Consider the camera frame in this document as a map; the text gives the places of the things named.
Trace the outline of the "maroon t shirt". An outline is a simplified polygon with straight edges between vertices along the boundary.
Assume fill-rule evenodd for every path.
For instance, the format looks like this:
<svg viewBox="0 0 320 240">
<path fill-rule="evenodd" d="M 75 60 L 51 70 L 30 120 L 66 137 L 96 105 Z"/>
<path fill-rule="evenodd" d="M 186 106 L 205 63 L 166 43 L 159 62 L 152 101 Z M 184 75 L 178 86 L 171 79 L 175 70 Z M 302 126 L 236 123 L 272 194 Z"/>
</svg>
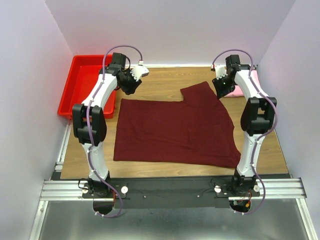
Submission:
<svg viewBox="0 0 320 240">
<path fill-rule="evenodd" d="M 121 101 L 115 161 L 237 167 L 233 121 L 209 84 L 180 92 L 182 101 Z"/>
</svg>

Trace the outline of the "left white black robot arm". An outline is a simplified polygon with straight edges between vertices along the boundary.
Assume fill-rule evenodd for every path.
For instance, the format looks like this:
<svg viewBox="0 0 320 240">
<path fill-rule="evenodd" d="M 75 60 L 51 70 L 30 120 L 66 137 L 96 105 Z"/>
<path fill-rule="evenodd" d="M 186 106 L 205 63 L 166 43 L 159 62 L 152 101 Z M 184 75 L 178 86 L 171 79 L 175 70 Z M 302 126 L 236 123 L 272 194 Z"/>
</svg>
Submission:
<svg viewBox="0 0 320 240">
<path fill-rule="evenodd" d="M 72 107 L 73 134 L 82 145 L 89 165 L 87 184 L 82 190 L 101 198 L 111 191 L 103 147 L 107 136 L 104 107 L 113 91 L 121 89 L 126 95 L 134 94 L 142 77 L 149 74 L 142 56 L 133 68 L 126 67 L 129 62 L 125 54 L 114 52 L 109 64 L 102 63 L 96 84 L 86 99 Z"/>
</svg>

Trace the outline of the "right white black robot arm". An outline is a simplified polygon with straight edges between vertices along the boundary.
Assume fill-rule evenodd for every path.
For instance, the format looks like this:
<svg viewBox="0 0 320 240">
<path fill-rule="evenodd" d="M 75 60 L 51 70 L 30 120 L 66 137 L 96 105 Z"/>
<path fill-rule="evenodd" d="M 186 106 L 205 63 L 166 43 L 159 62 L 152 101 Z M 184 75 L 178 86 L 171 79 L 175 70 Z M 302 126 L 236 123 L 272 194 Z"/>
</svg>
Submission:
<svg viewBox="0 0 320 240">
<path fill-rule="evenodd" d="M 225 59 L 226 66 L 212 65 L 216 77 L 212 80 L 217 98 L 232 93 L 236 86 L 242 91 L 246 105 L 240 118 L 244 133 L 244 144 L 240 161 L 230 183 L 230 191 L 236 196 L 243 196 L 253 190 L 257 180 L 256 165 L 259 152 L 266 135 L 276 125 L 277 100 L 269 97 L 252 75 L 253 65 L 242 64 L 237 54 Z"/>
</svg>

